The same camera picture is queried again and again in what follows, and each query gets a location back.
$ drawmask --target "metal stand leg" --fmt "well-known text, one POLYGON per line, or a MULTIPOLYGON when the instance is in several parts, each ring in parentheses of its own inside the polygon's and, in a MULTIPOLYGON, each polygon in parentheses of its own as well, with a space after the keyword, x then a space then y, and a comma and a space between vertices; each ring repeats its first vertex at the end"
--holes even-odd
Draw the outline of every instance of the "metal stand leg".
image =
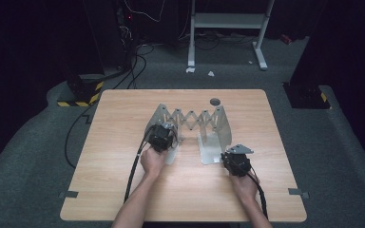
POLYGON ((262 51, 260 50, 260 45, 262 44, 263 36, 265 35, 266 28, 268 26, 269 18, 271 17, 272 7, 274 6, 275 0, 270 0, 268 3, 268 8, 265 12, 265 16, 263 17, 262 26, 259 31, 259 39, 257 42, 253 42, 253 48, 256 52, 257 59, 259 61, 259 67, 261 70, 267 70, 268 66, 266 65, 265 59, 263 58, 262 51))
POLYGON ((191 31, 189 35, 188 67, 195 67, 195 0, 192 0, 191 31))

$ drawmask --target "hand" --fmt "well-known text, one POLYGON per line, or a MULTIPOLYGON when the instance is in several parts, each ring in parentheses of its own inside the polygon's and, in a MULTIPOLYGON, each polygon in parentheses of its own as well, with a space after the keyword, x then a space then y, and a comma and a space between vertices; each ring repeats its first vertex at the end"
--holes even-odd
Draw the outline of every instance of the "hand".
POLYGON ((153 147, 149 147, 141 154, 141 165, 147 175, 153 175, 158 177, 162 172, 165 163, 164 160, 167 157, 168 150, 164 150, 162 153, 158 153, 153 147))
MULTIPOLYGON (((255 175, 252 174, 251 172, 249 172, 248 174, 251 175, 251 177, 253 177, 254 180, 257 179, 255 175)), ((253 180, 251 180, 248 176, 239 177, 239 176, 232 176, 231 174, 230 174, 230 180, 233 183, 233 189, 236 195, 239 197, 239 199, 246 201, 248 200, 255 201, 258 188, 257 185, 253 182, 253 180)))

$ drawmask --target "white stand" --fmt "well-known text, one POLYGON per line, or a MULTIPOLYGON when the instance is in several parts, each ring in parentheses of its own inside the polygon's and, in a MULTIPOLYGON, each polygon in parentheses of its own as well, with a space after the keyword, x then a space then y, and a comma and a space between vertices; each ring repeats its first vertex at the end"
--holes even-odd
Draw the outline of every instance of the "white stand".
POLYGON ((253 42, 259 67, 267 70, 265 59, 263 58, 260 45, 268 26, 272 7, 275 0, 269 0, 265 14, 241 14, 241 13, 196 13, 195 0, 192 0, 191 10, 191 31, 188 50, 188 67, 195 68, 195 28, 225 28, 225 29, 259 29, 259 38, 253 42))

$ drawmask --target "wooden table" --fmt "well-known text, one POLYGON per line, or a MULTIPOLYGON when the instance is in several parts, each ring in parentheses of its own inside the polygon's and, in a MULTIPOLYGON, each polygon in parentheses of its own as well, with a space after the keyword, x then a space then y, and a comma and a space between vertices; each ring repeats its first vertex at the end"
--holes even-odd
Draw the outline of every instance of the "wooden table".
MULTIPOLYGON (((302 199, 289 195, 298 188, 280 135, 262 90, 182 89, 107 90, 98 104, 69 191, 64 220, 114 220, 123 205, 129 172, 149 119, 159 104, 171 112, 215 109, 221 100, 233 141, 255 151, 247 155, 261 180, 271 221, 306 219, 302 199)), ((176 159, 168 165, 152 191, 146 221, 247 221, 221 163, 203 165, 197 141, 199 128, 182 129, 185 139, 176 159)), ((132 190, 144 170, 139 164, 132 190)))

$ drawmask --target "dark background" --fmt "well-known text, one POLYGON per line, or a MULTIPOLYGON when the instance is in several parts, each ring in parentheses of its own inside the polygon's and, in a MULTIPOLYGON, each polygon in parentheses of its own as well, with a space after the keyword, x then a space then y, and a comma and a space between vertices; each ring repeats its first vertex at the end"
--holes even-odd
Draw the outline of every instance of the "dark background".
MULTIPOLYGON (((0 1, 0 153, 24 123, 47 106, 47 92, 66 79, 49 50, 47 18, 42 16, 46 2, 0 1)), ((197 9, 259 12, 265 6, 260 0, 208 2, 198 1, 197 9)), ((186 1, 175 4, 173 9, 182 11, 175 16, 186 15, 186 1)), ((185 17, 177 19, 180 32, 185 17)), ((293 40, 311 36, 293 81, 331 86, 365 149, 365 1, 276 1, 266 37, 278 39, 281 34, 293 40)))

